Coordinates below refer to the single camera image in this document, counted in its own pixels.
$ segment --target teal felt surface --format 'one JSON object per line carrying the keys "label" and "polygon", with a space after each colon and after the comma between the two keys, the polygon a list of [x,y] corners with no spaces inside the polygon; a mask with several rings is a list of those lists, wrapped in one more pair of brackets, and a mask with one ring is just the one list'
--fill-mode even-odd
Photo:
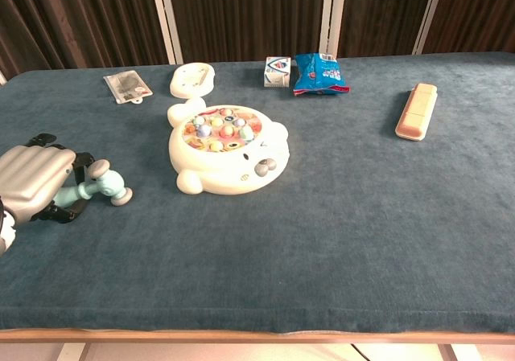
{"label": "teal felt surface", "polygon": [[[70,224],[18,229],[0,257],[0,328],[515,332],[515,55],[341,59],[351,92],[263,88],[265,62],[213,64],[208,105],[289,130],[290,161],[259,191],[190,196],[167,152],[175,66],[116,105],[102,77],[28,72],[0,88],[0,153],[41,132],[108,158],[134,190]],[[438,87],[426,138],[395,125]]]}

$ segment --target rectangular beige box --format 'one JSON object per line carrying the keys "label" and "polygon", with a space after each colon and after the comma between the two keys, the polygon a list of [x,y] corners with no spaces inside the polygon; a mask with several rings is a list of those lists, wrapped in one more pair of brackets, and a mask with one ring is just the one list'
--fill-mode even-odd
{"label": "rectangular beige box", "polygon": [[434,85],[417,84],[402,111],[395,133],[399,137],[421,141],[426,136],[437,96]]}

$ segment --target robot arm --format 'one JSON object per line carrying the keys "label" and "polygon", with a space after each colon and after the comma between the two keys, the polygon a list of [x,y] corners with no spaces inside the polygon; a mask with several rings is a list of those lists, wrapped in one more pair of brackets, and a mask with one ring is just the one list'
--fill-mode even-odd
{"label": "robot arm", "polygon": [[[97,192],[110,196],[115,206],[132,198],[132,190],[107,160],[95,162],[91,154],[58,144],[46,147],[55,139],[41,133],[0,156],[0,256],[14,241],[15,225],[35,219],[71,222]],[[93,183],[85,182],[86,171]],[[62,187],[72,172],[77,186]]]}

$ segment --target white seal-shaped toy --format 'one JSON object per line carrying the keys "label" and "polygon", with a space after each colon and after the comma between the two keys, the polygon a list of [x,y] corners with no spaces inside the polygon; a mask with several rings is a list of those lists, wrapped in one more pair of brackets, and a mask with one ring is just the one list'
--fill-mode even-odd
{"label": "white seal-shaped toy", "polygon": [[168,149],[177,187],[237,195],[274,181],[286,167],[288,131],[257,110],[237,105],[206,108],[194,98],[168,109],[174,127]]}

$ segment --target blue snack bag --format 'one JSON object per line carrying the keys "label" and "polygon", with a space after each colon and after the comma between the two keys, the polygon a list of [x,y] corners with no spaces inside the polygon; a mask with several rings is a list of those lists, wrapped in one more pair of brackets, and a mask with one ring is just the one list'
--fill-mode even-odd
{"label": "blue snack bag", "polygon": [[293,93],[339,94],[350,91],[345,86],[338,61],[330,54],[308,53],[295,56],[299,67],[299,80]]}

